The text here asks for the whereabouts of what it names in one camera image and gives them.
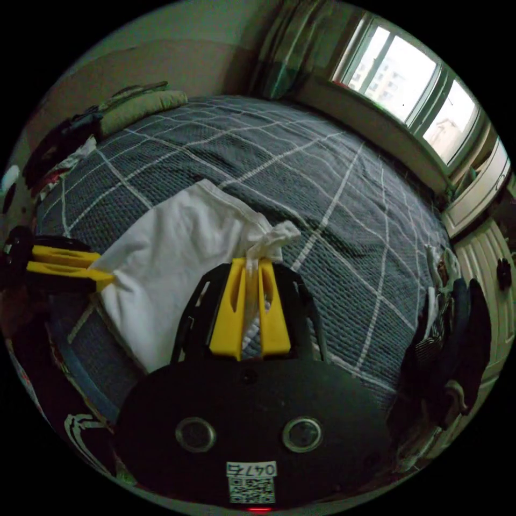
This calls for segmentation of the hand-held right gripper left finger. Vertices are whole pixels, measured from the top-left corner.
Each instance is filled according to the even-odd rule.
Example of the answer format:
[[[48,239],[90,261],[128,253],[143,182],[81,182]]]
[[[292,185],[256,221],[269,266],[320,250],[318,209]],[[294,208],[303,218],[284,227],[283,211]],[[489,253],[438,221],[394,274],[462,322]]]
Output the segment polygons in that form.
[[[245,318],[246,259],[230,264],[222,291],[209,350],[215,356],[241,360]]]

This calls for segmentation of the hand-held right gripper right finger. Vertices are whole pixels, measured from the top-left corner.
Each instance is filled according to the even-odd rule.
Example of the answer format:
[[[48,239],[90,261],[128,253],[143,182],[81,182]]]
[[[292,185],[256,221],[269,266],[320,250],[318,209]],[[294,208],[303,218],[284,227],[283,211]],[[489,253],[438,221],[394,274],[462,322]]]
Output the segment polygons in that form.
[[[273,265],[271,261],[260,261],[258,269],[261,356],[264,359],[286,355],[291,350]]]

